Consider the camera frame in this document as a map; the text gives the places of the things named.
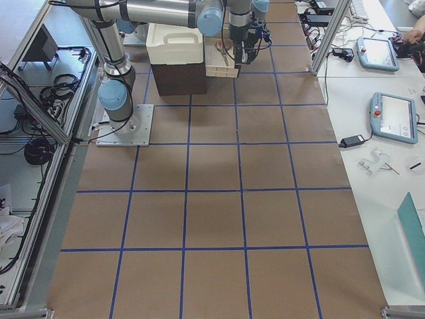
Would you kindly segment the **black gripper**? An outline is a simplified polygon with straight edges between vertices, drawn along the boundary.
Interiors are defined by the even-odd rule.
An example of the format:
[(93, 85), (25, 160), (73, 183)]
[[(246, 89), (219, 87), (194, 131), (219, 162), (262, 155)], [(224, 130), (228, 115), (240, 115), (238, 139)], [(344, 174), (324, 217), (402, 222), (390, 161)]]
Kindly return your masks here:
[(255, 45), (263, 40), (270, 43), (270, 31), (266, 25), (245, 25), (236, 27), (229, 25), (229, 35), (234, 47), (234, 67), (239, 69), (242, 65), (242, 47), (246, 53), (246, 64), (255, 61), (259, 48)]

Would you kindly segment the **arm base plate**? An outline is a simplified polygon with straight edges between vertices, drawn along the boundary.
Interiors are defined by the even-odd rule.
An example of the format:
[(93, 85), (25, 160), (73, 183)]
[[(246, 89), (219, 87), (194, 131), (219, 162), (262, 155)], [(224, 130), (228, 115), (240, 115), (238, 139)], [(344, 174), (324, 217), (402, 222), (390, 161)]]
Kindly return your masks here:
[(122, 123), (110, 123), (107, 112), (104, 111), (102, 121), (108, 123), (100, 126), (100, 138), (95, 140), (99, 147), (130, 147), (148, 146), (151, 134), (154, 105), (138, 104), (133, 109), (133, 115), (122, 128)]

